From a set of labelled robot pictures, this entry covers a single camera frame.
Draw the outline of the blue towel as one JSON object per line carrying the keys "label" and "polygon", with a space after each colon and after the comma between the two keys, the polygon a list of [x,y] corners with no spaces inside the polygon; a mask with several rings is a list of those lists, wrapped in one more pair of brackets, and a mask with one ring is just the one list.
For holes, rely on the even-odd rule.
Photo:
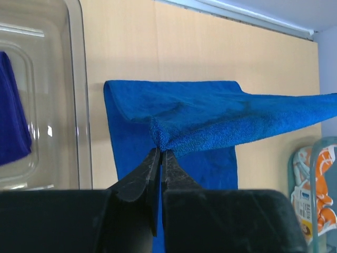
{"label": "blue towel", "polygon": [[103,87],[119,177],[135,166],[128,152],[172,150],[206,187],[237,187],[235,146],[336,116],[336,94],[248,94],[234,81],[110,80]]}

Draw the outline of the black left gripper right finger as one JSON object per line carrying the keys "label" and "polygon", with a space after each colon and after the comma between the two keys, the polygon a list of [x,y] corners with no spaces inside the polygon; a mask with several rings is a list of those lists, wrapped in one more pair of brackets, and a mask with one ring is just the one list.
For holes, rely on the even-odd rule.
{"label": "black left gripper right finger", "polygon": [[161,187],[162,191],[202,189],[202,187],[181,168],[172,150],[163,152]]}

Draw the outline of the purple towel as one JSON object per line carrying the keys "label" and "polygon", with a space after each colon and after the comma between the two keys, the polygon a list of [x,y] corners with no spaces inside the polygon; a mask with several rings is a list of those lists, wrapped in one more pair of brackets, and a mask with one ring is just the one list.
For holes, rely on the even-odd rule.
{"label": "purple towel", "polygon": [[1,51],[1,165],[31,153],[32,139],[8,55]]}

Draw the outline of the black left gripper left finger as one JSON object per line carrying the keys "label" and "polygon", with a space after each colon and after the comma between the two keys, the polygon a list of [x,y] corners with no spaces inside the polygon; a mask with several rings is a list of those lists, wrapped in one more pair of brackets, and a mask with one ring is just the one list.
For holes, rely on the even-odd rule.
{"label": "black left gripper left finger", "polygon": [[142,197],[147,203],[157,203],[160,181],[160,149],[151,149],[133,171],[109,187],[125,202],[136,202]]}

